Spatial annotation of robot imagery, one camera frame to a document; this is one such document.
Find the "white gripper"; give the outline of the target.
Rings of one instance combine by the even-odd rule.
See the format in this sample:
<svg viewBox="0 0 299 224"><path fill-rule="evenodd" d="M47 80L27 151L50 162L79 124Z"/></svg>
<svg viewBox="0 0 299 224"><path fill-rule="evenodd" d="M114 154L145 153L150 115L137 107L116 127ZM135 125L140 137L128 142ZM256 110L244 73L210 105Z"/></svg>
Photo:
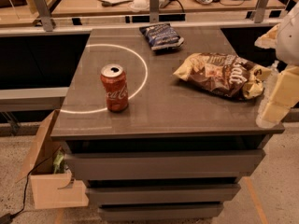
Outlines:
<svg viewBox="0 0 299 224"><path fill-rule="evenodd" d="M265 87L260 103L260 123L279 124L299 102L299 2L254 45L261 49L276 49L277 58L288 65L278 73L277 82Z"/></svg>

